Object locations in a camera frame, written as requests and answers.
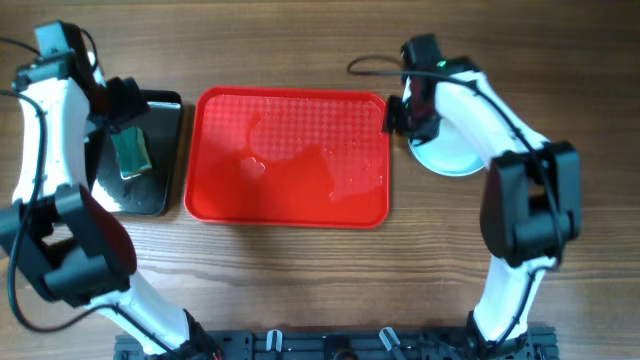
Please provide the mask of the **black rectangular tray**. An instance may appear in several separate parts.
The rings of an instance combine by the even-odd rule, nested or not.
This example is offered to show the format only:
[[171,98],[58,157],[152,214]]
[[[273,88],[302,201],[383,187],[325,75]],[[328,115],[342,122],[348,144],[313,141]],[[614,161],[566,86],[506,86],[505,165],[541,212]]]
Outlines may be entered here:
[[91,194],[109,212],[160,216],[169,205],[173,170],[182,127],[183,105],[173,91],[145,90],[149,110],[117,127],[120,135],[137,131],[150,167],[123,174],[119,157],[128,152],[111,139],[104,142]]

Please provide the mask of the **red plastic tray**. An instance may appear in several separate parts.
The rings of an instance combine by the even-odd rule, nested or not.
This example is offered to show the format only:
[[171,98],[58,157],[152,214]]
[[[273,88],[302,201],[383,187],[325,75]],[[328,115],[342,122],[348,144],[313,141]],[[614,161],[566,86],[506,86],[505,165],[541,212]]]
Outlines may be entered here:
[[203,223],[371,229],[391,207],[368,91],[217,86],[198,99],[184,207]]

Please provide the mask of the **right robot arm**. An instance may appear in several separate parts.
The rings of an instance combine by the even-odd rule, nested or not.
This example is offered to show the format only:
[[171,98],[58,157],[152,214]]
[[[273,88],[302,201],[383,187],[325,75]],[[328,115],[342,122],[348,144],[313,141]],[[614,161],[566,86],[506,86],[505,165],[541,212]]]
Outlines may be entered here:
[[388,101],[385,129],[410,142],[429,170],[447,176],[487,169],[481,236],[491,255],[483,293],[470,311],[466,351],[477,358],[521,351],[544,276],[557,270],[581,227],[580,158],[526,125],[469,59],[403,61],[402,96]]

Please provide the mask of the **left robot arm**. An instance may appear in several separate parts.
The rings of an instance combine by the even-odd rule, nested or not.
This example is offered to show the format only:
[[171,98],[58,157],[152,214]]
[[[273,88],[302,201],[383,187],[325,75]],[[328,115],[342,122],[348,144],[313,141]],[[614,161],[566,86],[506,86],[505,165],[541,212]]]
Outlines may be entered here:
[[[19,100],[25,120],[21,174],[11,206],[1,212],[8,302],[17,322],[33,333],[54,333],[99,313],[149,357],[220,358],[220,347],[194,317],[138,272],[129,234],[91,195],[87,132],[104,134],[148,112],[135,81],[98,83],[85,60],[41,57],[17,70],[8,94]],[[19,304],[18,274],[43,300],[81,313],[58,325],[30,321]]]

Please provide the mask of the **light blue plate back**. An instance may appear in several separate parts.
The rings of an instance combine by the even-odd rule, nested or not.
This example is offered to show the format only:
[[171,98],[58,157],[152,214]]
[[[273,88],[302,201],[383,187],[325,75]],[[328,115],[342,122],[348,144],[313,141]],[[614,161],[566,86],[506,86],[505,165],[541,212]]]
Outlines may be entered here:
[[409,140],[415,159],[433,173],[447,177],[466,177],[481,171],[485,164],[472,144],[448,120],[440,123],[433,140],[419,144]]

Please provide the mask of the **green yellow sponge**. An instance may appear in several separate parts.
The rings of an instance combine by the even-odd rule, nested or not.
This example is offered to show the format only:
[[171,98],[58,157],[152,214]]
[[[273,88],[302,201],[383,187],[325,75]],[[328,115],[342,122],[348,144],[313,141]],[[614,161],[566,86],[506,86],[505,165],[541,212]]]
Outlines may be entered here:
[[139,127],[124,129],[111,135],[120,176],[128,180],[152,169],[144,132]]

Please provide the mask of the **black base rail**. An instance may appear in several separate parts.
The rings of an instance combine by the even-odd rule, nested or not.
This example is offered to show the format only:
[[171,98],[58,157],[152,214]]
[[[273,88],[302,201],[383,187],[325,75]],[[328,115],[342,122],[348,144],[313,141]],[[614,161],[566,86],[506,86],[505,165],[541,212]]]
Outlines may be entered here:
[[[385,331],[387,349],[378,331],[290,332],[278,330],[210,331],[221,348],[221,359],[480,359],[471,357],[476,343],[463,327],[394,330],[397,341]],[[560,359],[555,329],[529,328],[519,350],[489,359]],[[113,359],[152,359],[133,337],[116,337]]]

